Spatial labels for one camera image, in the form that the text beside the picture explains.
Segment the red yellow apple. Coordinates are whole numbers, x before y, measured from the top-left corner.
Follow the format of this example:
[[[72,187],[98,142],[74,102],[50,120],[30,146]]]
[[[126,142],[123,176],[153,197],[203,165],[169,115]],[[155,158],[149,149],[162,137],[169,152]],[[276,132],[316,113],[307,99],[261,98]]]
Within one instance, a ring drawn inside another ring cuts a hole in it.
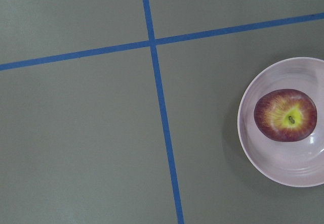
[[[278,89],[257,101],[254,121],[260,132],[273,141],[297,142],[313,133],[317,108],[302,91]]]

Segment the pink plate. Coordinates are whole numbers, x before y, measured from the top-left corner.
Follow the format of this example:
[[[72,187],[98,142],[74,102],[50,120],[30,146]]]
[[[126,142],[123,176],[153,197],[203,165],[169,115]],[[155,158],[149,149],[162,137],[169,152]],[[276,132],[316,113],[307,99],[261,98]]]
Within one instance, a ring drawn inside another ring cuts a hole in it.
[[[257,128],[253,111],[267,93],[293,88],[307,94],[317,108],[316,127],[307,138],[276,142]],[[237,114],[241,146],[250,162],[266,177],[291,187],[323,184],[323,60],[289,58],[260,72],[247,87]]]

